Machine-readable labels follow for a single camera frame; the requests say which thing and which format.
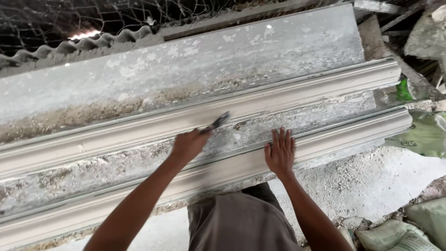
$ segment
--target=wire mesh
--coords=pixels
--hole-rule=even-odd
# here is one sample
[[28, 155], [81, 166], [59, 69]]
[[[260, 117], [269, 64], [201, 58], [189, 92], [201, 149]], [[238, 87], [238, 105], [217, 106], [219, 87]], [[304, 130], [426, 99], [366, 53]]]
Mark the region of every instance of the wire mesh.
[[154, 32], [166, 25], [193, 23], [198, 17], [238, 6], [279, 0], [0, 0], [0, 53], [35, 51], [87, 31], [117, 35], [150, 25]]

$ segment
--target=molding groove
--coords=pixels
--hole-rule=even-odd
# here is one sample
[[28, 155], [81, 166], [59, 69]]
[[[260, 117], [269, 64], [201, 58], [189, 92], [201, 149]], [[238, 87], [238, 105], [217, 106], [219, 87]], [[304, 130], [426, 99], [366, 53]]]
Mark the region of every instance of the molding groove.
[[[356, 122], [297, 138], [295, 163], [404, 132], [411, 122], [407, 109], [389, 109], [374, 117], [359, 117]], [[248, 153], [182, 171], [163, 192], [157, 205], [264, 174], [269, 170], [263, 154], [259, 146]], [[98, 191], [59, 207], [4, 222], [0, 224], [0, 250], [97, 225], [135, 187]]]
[[251, 92], [179, 108], [148, 117], [95, 125], [77, 133], [60, 132], [0, 146], [0, 177], [9, 179], [41, 172], [69, 162], [119, 151], [206, 126], [223, 112], [238, 121], [332, 97], [396, 85], [401, 70], [393, 59], [359, 64], [348, 70], [311, 79], [296, 78], [267, 84]]

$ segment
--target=dusty floor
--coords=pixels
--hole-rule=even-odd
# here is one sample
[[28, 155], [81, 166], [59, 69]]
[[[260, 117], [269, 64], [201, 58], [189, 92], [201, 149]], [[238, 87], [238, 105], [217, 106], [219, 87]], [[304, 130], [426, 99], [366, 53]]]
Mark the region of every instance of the dusty floor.
[[[298, 173], [304, 189], [328, 214], [348, 228], [363, 219], [379, 222], [409, 201], [446, 193], [446, 160], [423, 157], [406, 149], [381, 146], [352, 157]], [[298, 239], [299, 228], [291, 202], [279, 180], [269, 181]], [[129, 250], [187, 250], [187, 209], [150, 218]], [[81, 250], [89, 238], [73, 241], [51, 251]]]

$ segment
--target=left hand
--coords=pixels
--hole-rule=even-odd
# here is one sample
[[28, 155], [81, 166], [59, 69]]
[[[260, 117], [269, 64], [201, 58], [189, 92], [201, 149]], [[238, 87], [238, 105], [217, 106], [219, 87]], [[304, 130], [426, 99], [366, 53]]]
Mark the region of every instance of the left hand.
[[198, 129], [193, 129], [188, 133], [178, 134], [173, 143], [170, 157], [186, 165], [203, 150], [204, 145], [206, 145], [211, 135], [212, 131], [200, 134]]

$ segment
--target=cement bag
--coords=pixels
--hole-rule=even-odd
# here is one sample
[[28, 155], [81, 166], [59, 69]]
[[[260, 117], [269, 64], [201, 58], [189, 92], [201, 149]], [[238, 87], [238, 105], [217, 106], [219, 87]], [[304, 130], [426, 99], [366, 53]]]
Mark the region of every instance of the cement bag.
[[394, 247], [388, 251], [441, 251], [419, 234], [408, 231]]
[[410, 130], [385, 139], [385, 144], [446, 159], [446, 112], [411, 110], [409, 113], [413, 119]]
[[397, 245], [408, 231], [418, 234], [427, 242], [429, 241], [423, 231], [413, 225], [397, 220], [388, 220], [376, 228], [356, 231], [355, 233], [366, 250], [386, 251]]
[[413, 205], [406, 212], [407, 218], [419, 224], [433, 244], [446, 251], [446, 197]]

